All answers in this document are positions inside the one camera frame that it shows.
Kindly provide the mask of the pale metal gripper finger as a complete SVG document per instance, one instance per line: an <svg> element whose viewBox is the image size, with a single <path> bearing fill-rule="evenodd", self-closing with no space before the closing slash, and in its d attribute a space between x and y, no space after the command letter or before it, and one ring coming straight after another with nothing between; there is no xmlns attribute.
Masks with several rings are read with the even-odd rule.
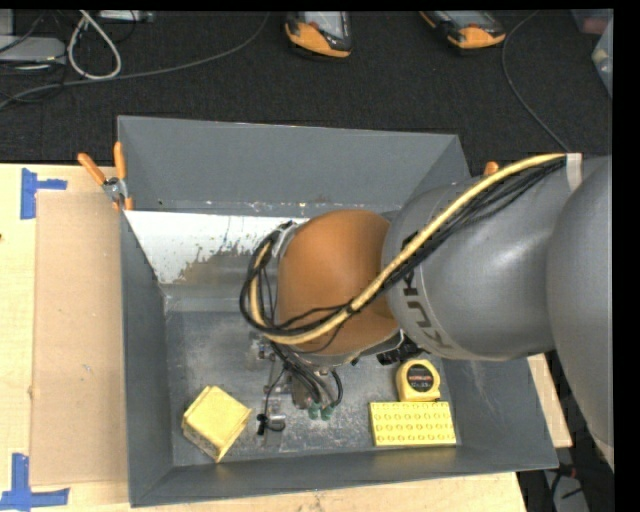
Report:
<svg viewBox="0 0 640 512"><path fill-rule="evenodd" d="M291 393L291 372L285 368L274 369L263 387L265 399L275 399Z"/></svg>
<svg viewBox="0 0 640 512"><path fill-rule="evenodd" d="M283 414L260 413L257 415L256 435L262 446L279 446L281 444L283 431L286 428L285 419L286 416Z"/></svg>

